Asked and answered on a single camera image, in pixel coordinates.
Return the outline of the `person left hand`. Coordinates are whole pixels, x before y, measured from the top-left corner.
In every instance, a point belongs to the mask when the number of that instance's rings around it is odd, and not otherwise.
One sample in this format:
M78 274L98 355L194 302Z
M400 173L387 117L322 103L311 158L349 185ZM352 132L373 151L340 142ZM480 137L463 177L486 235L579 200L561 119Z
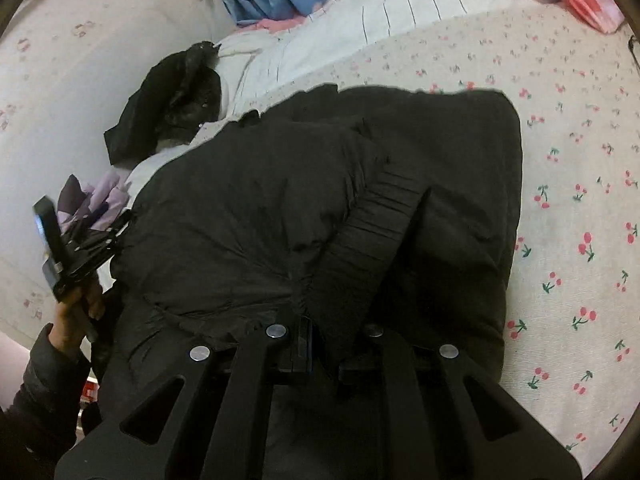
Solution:
M97 278L72 290L55 308L48 339L53 348L71 360L80 353L86 336L82 318L99 320L104 313L103 288Z

